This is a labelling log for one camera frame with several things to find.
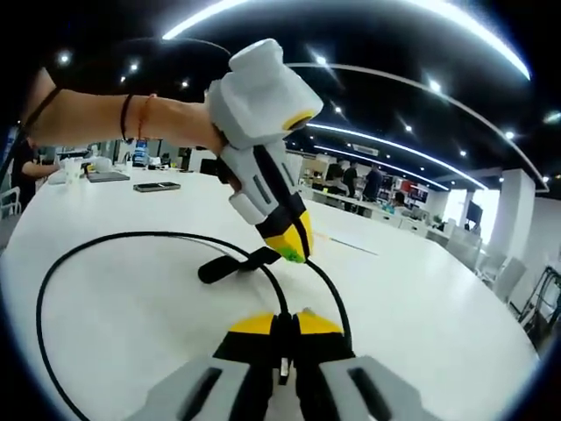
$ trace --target black ceiling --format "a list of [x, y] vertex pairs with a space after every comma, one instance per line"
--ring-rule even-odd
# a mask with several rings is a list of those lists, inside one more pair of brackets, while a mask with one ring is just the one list
[[[54, 78], [91, 92], [157, 90], [161, 96], [202, 101], [210, 81], [226, 71], [227, 54], [192, 41], [162, 44], [158, 38], [184, 18], [217, 2], [131, 0], [107, 10], [91, 7], [77, 13], [67, 22], [66, 39], [59, 46], [73, 52], [72, 64], [57, 68], [53, 63]], [[516, 145], [550, 177], [551, 192], [546, 196], [561, 199], [561, 180], [555, 179], [561, 174], [561, 125], [543, 123], [547, 113], [561, 110], [561, 85], [552, 61], [558, 39], [555, 3], [453, 3], [507, 41], [528, 66], [531, 80], [466, 30], [406, 0], [250, 1], [189, 28], [178, 38], [211, 41], [232, 52], [258, 39], [276, 38], [284, 48], [286, 62], [313, 62], [313, 54], [321, 54], [330, 63], [382, 70], [423, 84], [437, 80], [446, 95], [501, 130], [515, 132]], [[155, 39], [118, 44], [139, 37]], [[140, 70], [121, 84], [120, 75], [126, 73], [131, 60], [139, 60]], [[76, 73], [76, 63], [84, 61], [89, 64]], [[534, 176], [504, 139], [430, 92], [347, 70], [296, 71], [324, 100], [325, 107], [314, 123], [391, 140], [468, 173], [525, 168]], [[182, 89], [185, 79], [189, 87]], [[334, 112], [335, 105], [343, 114]], [[406, 132], [404, 125], [413, 131]], [[347, 134], [306, 128], [294, 135], [289, 147], [292, 141], [294, 147], [307, 152], [317, 152], [314, 144], [346, 151], [351, 150], [347, 142], [362, 144], [379, 149], [380, 161], [430, 179], [452, 174], [419, 156]], [[467, 152], [466, 157], [460, 156], [460, 150]], [[489, 188], [498, 188], [498, 171], [475, 178]], [[451, 179], [444, 185], [452, 187]], [[458, 177], [456, 187], [472, 184]]]

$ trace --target black wrist band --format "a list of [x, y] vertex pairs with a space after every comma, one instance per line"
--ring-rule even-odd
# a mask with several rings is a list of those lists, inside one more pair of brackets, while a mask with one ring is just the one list
[[124, 121], [126, 119], [126, 112], [129, 110], [129, 103], [131, 103], [133, 94], [129, 94], [123, 102], [123, 108], [121, 109], [121, 134], [123, 135], [123, 140], [126, 142], [126, 128], [124, 127]]

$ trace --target white table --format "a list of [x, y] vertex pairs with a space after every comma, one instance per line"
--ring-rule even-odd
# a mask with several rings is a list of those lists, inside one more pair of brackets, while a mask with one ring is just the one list
[[[134, 182], [153, 181], [182, 188], [132, 190]], [[35, 303], [46, 271], [70, 248], [113, 232], [195, 232], [249, 251], [262, 246], [227, 203], [230, 193], [207, 175], [133, 172], [130, 182], [46, 185], [32, 200], [1, 257], [2, 293], [32, 372], [67, 414], [36, 339]], [[307, 206], [318, 233], [314, 261], [340, 290], [356, 354], [372, 355], [410, 382], [443, 419], [494, 419], [537, 362], [507, 308], [437, 244], [319, 203]], [[120, 239], [77, 254], [54, 274], [44, 306], [46, 349], [90, 419], [131, 415], [154, 384], [213, 353], [235, 321], [278, 310], [261, 273], [212, 286], [197, 281], [199, 266], [218, 255], [182, 239]], [[311, 307], [338, 321], [329, 291], [307, 267], [279, 261], [273, 271], [291, 311]], [[289, 387], [276, 387], [267, 419], [300, 419], [290, 379]]]

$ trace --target computer monitor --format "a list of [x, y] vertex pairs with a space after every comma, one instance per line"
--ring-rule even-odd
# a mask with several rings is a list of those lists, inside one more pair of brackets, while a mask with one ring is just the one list
[[467, 207], [467, 215], [465, 216], [465, 219], [472, 221], [475, 224], [479, 224], [481, 222], [482, 215], [483, 210], [474, 202], [470, 202]]
[[421, 202], [421, 203], [426, 203], [427, 202], [427, 196], [429, 195], [428, 192], [424, 191], [424, 190], [419, 190], [416, 188], [412, 188], [409, 191], [409, 198], [411, 200], [416, 200], [417, 202]]

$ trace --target white pillar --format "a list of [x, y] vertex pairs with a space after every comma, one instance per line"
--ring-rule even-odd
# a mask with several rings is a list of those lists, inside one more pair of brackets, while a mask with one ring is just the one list
[[536, 185], [522, 169], [502, 173], [499, 208], [489, 248], [522, 259], [534, 212]]

